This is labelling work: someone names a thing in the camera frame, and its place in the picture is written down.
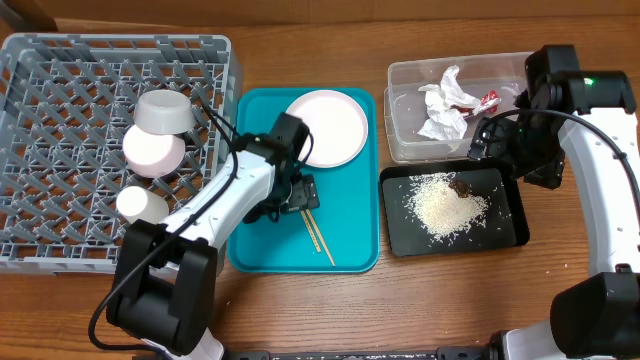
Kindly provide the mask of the large pink plate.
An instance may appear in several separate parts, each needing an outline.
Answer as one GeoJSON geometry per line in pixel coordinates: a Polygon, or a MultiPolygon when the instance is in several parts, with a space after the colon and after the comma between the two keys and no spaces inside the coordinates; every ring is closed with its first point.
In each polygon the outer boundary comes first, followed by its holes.
{"type": "Polygon", "coordinates": [[[368,120],[363,108],[336,90],[315,90],[297,98],[286,113],[300,118],[313,140],[307,139],[299,161],[316,168],[333,168],[353,160],[364,148],[368,120]]]}

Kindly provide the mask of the wooden chopstick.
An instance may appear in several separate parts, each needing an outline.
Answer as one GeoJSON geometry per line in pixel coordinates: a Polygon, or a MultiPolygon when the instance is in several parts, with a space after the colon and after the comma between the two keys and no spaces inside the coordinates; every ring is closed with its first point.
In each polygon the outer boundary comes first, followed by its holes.
{"type": "Polygon", "coordinates": [[[323,247],[326,255],[328,256],[332,266],[335,267],[336,266],[335,260],[334,260],[332,254],[331,254],[331,252],[329,250],[329,247],[327,245],[327,242],[324,239],[324,236],[322,235],[322,233],[321,233],[321,231],[319,229],[319,226],[317,225],[317,223],[315,221],[315,218],[313,217],[313,215],[312,215],[310,210],[306,210],[306,214],[307,214],[308,219],[311,221],[311,224],[312,224],[312,226],[313,226],[313,228],[315,230],[315,233],[316,233],[316,235],[317,235],[317,237],[318,237],[318,239],[320,241],[320,244],[322,245],[322,247],[323,247]]]}
{"type": "Polygon", "coordinates": [[[318,242],[318,240],[316,238],[316,234],[315,234],[314,230],[312,229],[311,222],[310,222],[306,212],[305,211],[300,211],[300,215],[302,216],[302,219],[303,219],[304,224],[305,224],[305,226],[307,228],[307,231],[308,231],[308,233],[310,235],[310,238],[312,239],[312,242],[314,244],[314,247],[315,247],[316,251],[318,253],[320,253],[321,249],[320,249],[319,242],[318,242]]]}

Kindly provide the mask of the brown food scrap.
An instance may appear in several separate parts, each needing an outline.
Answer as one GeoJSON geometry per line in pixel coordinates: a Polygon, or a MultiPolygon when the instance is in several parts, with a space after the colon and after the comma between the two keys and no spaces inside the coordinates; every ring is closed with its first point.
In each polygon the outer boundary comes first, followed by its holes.
{"type": "Polygon", "coordinates": [[[467,198],[471,195],[470,186],[464,181],[453,180],[449,183],[449,187],[455,191],[459,198],[467,198]]]}

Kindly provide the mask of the white napkin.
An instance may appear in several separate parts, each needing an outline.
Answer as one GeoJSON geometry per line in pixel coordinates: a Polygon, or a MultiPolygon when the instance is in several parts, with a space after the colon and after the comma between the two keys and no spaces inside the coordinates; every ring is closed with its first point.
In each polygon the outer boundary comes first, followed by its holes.
{"type": "Polygon", "coordinates": [[[465,117],[480,106],[481,100],[462,90],[457,76],[459,67],[452,65],[439,84],[419,88],[424,93],[427,119],[418,130],[420,136],[437,141],[461,140],[468,129],[465,117]]]}

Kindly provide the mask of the white rice pile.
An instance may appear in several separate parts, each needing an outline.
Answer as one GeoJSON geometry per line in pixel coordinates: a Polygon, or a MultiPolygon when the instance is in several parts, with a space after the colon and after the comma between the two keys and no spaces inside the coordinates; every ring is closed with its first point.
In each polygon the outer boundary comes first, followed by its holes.
{"type": "Polygon", "coordinates": [[[408,195],[403,196],[405,216],[427,234],[429,246],[452,246],[472,227],[486,226],[491,201],[454,186],[455,172],[409,176],[408,195]]]}

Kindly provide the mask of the grey bowl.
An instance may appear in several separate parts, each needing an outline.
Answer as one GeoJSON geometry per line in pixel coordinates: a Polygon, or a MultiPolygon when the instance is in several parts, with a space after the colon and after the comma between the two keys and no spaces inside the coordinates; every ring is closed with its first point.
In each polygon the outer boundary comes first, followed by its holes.
{"type": "Polygon", "coordinates": [[[176,135],[194,128],[196,119],[186,95],[173,90],[152,90],[139,97],[134,123],[147,133],[176,135]]]}

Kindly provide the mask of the small pink bowl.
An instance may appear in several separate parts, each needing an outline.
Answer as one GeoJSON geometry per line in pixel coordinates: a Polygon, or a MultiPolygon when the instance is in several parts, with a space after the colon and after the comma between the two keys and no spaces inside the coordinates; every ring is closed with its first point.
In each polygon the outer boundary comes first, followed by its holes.
{"type": "Polygon", "coordinates": [[[123,152],[130,168],[146,178],[159,178],[175,171],[184,159],[186,145],[174,135],[144,132],[137,125],[124,135],[123,152]]]}

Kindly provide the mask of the cream white cup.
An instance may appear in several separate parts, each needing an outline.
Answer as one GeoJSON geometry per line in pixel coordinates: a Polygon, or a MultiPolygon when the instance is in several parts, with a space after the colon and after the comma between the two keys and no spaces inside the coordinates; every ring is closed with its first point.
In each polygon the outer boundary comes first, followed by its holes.
{"type": "Polygon", "coordinates": [[[128,186],[116,197],[117,211],[129,222],[157,224],[169,215],[168,203],[159,195],[139,186],[128,186]]]}

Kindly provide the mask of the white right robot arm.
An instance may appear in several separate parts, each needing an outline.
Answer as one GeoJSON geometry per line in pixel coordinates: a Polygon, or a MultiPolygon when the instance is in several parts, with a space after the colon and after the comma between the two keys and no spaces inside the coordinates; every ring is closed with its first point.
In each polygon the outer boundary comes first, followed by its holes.
{"type": "Polygon", "coordinates": [[[513,109],[480,121],[468,156],[548,189],[574,172],[589,242],[588,279],[560,292],[547,320],[493,336],[495,359],[639,356],[637,103],[622,71],[583,71],[571,45],[524,63],[513,109]]]}

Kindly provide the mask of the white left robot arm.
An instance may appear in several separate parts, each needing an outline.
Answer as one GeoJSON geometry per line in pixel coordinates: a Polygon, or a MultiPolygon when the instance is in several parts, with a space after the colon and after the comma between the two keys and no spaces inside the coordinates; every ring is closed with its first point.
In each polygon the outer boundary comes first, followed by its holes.
{"type": "Polygon", "coordinates": [[[136,338],[115,351],[158,359],[221,359],[209,330],[218,254],[240,223],[319,205],[314,179],[301,172],[314,139],[302,119],[281,113],[267,134],[230,140],[223,168],[186,205],[157,224],[139,219],[125,232],[112,289],[95,310],[89,338],[99,349],[99,317],[136,338]]]}

